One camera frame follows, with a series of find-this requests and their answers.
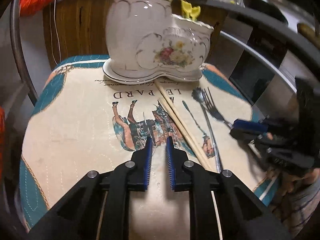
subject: gray countertop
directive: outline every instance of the gray countertop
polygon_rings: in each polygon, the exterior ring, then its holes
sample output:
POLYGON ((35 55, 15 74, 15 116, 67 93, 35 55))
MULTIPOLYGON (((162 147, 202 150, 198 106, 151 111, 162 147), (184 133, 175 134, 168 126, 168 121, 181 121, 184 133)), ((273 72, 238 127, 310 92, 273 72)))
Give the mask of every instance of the gray countertop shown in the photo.
POLYGON ((264 25, 272 30, 273 33, 279 34, 287 41, 289 50, 292 51, 320 80, 320 51, 302 35, 296 33, 284 23, 277 19, 261 13, 259 11, 243 8, 238 5, 224 3, 216 0, 188 0, 198 5, 213 6, 229 12, 242 15, 254 22, 264 25))

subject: fork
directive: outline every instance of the fork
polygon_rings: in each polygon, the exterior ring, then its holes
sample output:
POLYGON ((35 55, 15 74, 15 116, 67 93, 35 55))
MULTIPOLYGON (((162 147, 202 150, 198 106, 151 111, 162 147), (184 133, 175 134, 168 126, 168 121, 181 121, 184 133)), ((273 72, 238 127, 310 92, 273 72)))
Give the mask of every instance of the fork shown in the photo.
POLYGON ((223 122, 226 126, 228 126, 230 129, 232 129, 233 125, 230 122, 228 122, 227 120, 225 120, 224 117, 222 116, 222 114, 220 114, 220 112, 216 108, 214 101, 212 99, 209 87, 208 87, 208 92, 209 92, 209 94, 207 93, 207 91, 205 89, 202 89, 204 103, 205 103, 205 106, 206 106, 208 112, 211 114, 211 116, 214 119, 216 119, 217 121, 223 122))

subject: silver bolt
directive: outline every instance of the silver bolt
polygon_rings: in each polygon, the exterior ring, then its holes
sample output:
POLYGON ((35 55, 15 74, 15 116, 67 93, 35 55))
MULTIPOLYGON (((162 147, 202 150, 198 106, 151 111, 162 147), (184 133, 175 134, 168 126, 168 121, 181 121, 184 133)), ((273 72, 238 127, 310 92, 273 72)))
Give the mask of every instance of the silver bolt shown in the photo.
POLYGON ((136 165, 136 163, 133 162, 133 161, 128 161, 128 162, 125 163, 125 166, 127 168, 133 168, 135 165, 136 165))
POLYGON ((229 170, 223 170, 222 171, 222 175, 227 177, 227 178, 230 178, 232 176, 232 171, 229 171, 229 170))
POLYGON ((87 173, 87 176, 88 176, 90 179, 95 178, 97 175, 98 175, 98 173, 97 173, 96 171, 89 171, 89 172, 87 173))
POLYGON ((195 165, 194 164, 194 162, 193 161, 185 161, 184 162, 184 165, 186 166, 186 167, 188 167, 188 168, 191 168, 193 165, 195 165))

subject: chopstick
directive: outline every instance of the chopstick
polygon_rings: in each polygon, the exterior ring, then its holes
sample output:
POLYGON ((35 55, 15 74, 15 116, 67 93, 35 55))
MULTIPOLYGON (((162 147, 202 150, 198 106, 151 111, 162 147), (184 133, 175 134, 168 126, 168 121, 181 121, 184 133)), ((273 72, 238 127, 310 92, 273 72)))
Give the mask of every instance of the chopstick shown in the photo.
POLYGON ((200 164, 208 171, 214 171, 208 157, 205 155, 203 149, 198 144, 196 138, 193 136, 193 134, 188 130, 188 127, 184 120, 179 115, 179 112, 177 108, 174 106, 168 95, 166 94, 164 88, 161 86, 161 84, 155 80, 155 85, 159 89, 160 93, 163 95, 163 98, 159 99, 159 102, 164 107, 166 112, 169 114, 169 116, 172 118, 172 120, 175 122, 176 126, 182 133, 185 140, 188 142, 189 146, 195 153, 197 159, 199 160, 200 164))

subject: saucer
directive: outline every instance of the saucer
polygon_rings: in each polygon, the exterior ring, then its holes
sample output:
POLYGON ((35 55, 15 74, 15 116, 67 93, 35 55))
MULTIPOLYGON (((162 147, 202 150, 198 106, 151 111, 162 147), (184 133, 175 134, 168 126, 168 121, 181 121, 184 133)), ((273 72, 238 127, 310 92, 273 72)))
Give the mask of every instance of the saucer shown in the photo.
POLYGON ((202 71, 199 70, 199 76, 196 76, 194 78, 181 78, 181 77, 177 77, 177 76, 165 73, 163 71, 157 71, 149 76, 142 77, 142 78, 128 78, 115 73, 111 68, 112 62, 113 62, 112 59, 109 58, 103 64, 102 70, 104 74, 111 80, 121 84, 126 84, 126 85, 144 84, 144 83, 153 81, 158 77, 167 77, 178 82, 195 82, 202 77, 202 71))

